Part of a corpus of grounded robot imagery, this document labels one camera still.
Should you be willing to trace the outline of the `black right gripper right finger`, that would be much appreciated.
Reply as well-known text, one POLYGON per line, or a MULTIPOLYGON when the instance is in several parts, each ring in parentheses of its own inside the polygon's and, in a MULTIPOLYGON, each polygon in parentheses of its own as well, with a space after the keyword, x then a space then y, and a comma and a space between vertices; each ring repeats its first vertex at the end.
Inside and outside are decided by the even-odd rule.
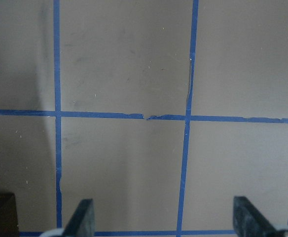
POLYGON ((233 229, 238 237, 276 237, 274 226, 245 196, 233 198, 233 229))

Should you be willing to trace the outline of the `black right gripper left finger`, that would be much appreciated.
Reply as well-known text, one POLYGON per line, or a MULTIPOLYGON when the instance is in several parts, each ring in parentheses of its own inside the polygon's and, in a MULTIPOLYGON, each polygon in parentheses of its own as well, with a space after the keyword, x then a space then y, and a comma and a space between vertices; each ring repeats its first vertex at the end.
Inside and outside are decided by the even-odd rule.
POLYGON ((95 213, 92 199, 83 199, 64 229, 65 237, 93 237, 95 234, 95 213))

